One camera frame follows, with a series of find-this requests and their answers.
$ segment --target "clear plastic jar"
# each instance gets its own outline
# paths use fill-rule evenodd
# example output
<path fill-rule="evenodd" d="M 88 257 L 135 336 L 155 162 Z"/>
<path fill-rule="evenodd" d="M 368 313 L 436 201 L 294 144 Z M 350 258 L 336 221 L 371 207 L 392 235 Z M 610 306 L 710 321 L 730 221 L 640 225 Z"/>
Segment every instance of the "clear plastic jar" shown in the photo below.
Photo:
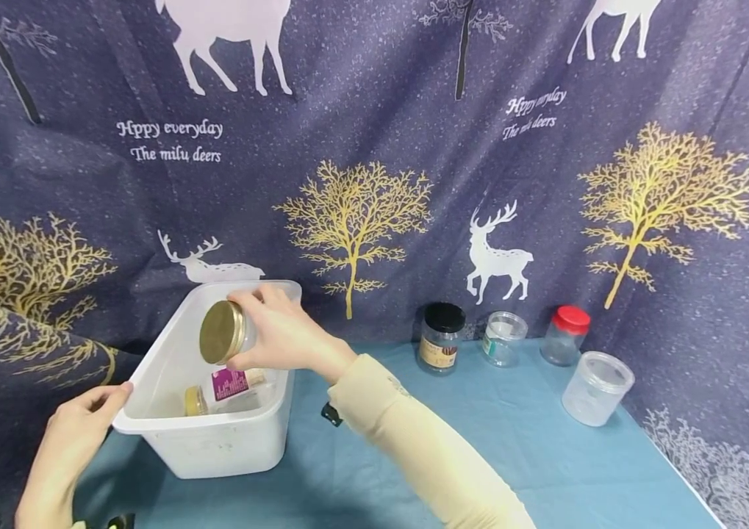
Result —
<path fill-rule="evenodd" d="M 634 372 L 624 362 L 606 353 L 588 351 L 577 362 L 574 376 L 562 394 L 562 405 L 577 421 L 601 427 L 634 382 Z"/>
<path fill-rule="evenodd" d="M 513 367 L 518 345 L 528 335 L 528 324 L 512 312 L 493 312 L 482 340 L 484 358 L 495 367 Z"/>
<path fill-rule="evenodd" d="M 542 340 L 542 357 L 554 366 L 573 366 L 580 359 L 580 346 L 591 321 L 588 314 L 577 306 L 560 306 Z"/>
<path fill-rule="evenodd" d="M 418 364 L 428 373 L 451 374 L 456 369 L 456 353 L 462 344 L 465 313 L 451 303 L 431 303 L 424 309 L 422 342 Z"/>

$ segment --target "deer print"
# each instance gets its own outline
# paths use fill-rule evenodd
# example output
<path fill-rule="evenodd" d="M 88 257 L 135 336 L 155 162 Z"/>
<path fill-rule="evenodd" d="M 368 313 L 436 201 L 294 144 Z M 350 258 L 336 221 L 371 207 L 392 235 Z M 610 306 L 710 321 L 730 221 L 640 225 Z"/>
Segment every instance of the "deer print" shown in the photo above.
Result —
<path fill-rule="evenodd" d="M 174 49 L 189 80 L 189 88 L 195 94 L 205 96 L 207 93 L 195 77 L 192 54 L 206 62 L 228 90 L 239 90 L 210 54 L 216 39 L 224 39 L 231 43 L 251 41 L 257 91 L 267 96 L 262 85 L 262 56 L 267 47 L 280 78 L 280 88 L 286 94 L 292 93 L 280 57 L 280 31 L 290 5 L 291 0 L 157 0 L 157 11 L 162 15 L 163 10 L 168 10 L 180 27 Z"/>
<path fill-rule="evenodd" d="M 476 214 L 478 214 L 480 207 L 476 207 L 474 213 L 471 214 L 471 239 L 468 255 L 471 262 L 474 263 L 474 272 L 469 273 L 466 279 L 468 280 L 467 287 L 470 294 L 479 297 L 478 303 L 476 303 L 478 305 L 482 303 L 482 293 L 486 289 L 486 283 L 493 276 L 509 276 L 509 279 L 512 280 L 512 286 L 503 297 L 504 300 L 509 300 L 509 296 L 512 295 L 515 287 L 519 284 L 523 289 L 518 299 L 525 300 L 528 297 L 528 279 L 524 277 L 523 273 L 524 267 L 532 262 L 532 254 L 524 250 L 497 250 L 489 246 L 489 242 L 486 241 L 487 235 L 492 233 L 498 224 L 508 223 L 517 216 L 515 215 L 515 206 L 517 205 L 518 201 L 512 202 L 512 206 L 507 204 L 503 212 L 498 210 L 495 220 L 489 217 L 489 220 L 482 225 L 476 220 Z M 474 279 L 476 278 L 480 278 L 480 290 L 474 288 Z"/>
<path fill-rule="evenodd" d="M 168 249 L 171 242 L 168 235 L 163 235 L 157 230 L 157 235 L 162 242 L 162 248 L 165 250 L 168 259 L 178 263 L 186 269 L 186 277 L 194 283 L 214 283 L 218 281 L 247 281 L 259 279 L 264 276 L 264 272 L 257 267 L 252 267 L 244 262 L 235 262 L 233 264 L 210 265 L 201 261 L 207 252 L 218 250 L 221 244 L 216 238 L 204 240 L 203 245 L 198 245 L 197 251 L 189 252 L 189 256 L 178 257 L 177 252 Z"/>
<path fill-rule="evenodd" d="M 569 65 L 574 58 L 574 49 L 577 43 L 579 43 L 580 35 L 584 33 L 584 29 L 586 29 L 586 58 L 590 61 L 595 60 L 595 46 L 592 44 L 592 28 L 595 27 L 595 22 L 602 15 L 609 15 L 610 17 L 624 15 L 624 24 L 621 26 L 621 33 L 618 34 L 618 39 L 615 41 L 615 48 L 612 50 L 612 60 L 615 62 L 621 60 L 621 46 L 624 46 L 624 41 L 627 39 L 630 29 L 634 27 L 636 21 L 639 21 L 639 45 L 636 50 L 636 56 L 639 58 L 646 57 L 647 54 L 644 50 L 644 45 L 648 39 L 648 30 L 651 28 L 651 16 L 661 1 L 595 0 L 595 6 L 592 7 L 592 10 L 586 16 L 586 20 L 580 27 L 577 38 L 574 40 L 574 45 L 571 46 L 571 51 L 568 54 Z"/>

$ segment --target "red lid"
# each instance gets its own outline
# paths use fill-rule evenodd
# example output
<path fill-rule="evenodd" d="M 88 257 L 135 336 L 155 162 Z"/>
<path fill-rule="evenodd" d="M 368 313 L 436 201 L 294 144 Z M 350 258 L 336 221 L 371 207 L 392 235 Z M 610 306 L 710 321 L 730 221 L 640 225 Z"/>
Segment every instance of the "red lid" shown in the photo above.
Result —
<path fill-rule="evenodd" d="M 592 318 L 578 306 L 563 305 L 556 309 L 551 322 L 560 331 L 580 335 L 588 333 L 588 324 L 592 322 Z"/>

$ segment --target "table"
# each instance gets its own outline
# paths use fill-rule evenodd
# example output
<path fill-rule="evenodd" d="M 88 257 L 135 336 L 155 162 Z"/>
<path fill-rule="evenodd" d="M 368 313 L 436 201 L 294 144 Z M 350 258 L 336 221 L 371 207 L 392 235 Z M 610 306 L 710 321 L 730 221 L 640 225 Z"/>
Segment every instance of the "table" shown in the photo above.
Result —
<path fill-rule="evenodd" d="M 413 345 L 355 345 L 395 373 L 458 430 L 517 491 L 538 529 L 718 529 L 624 410 L 603 428 L 575 422 L 559 397 L 573 368 L 544 362 L 526 340 L 519 364 L 498 369 L 478 343 L 456 372 L 415 365 Z M 184 481 L 139 436 L 112 433 L 81 479 L 78 518 L 103 527 L 135 513 L 138 529 L 424 529 L 441 524 L 397 468 L 319 412 L 326 385 L 297 374 L 286 455 L 270 472 Z"/>

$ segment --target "jar with black lid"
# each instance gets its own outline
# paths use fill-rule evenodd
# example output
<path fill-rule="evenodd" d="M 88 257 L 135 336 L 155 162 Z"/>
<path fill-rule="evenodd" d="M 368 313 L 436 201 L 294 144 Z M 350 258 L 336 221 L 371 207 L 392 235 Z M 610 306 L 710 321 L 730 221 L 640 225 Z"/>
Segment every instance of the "jar with black lid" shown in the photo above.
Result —
<path fill-rule="evenodd" d="M 429 373 L 451 374 L 456 368 L 456 353 L 462 344 L 465 313 L 451 303 L 431 303 L 424 309 L 422 343 L 418 364 Z"/>

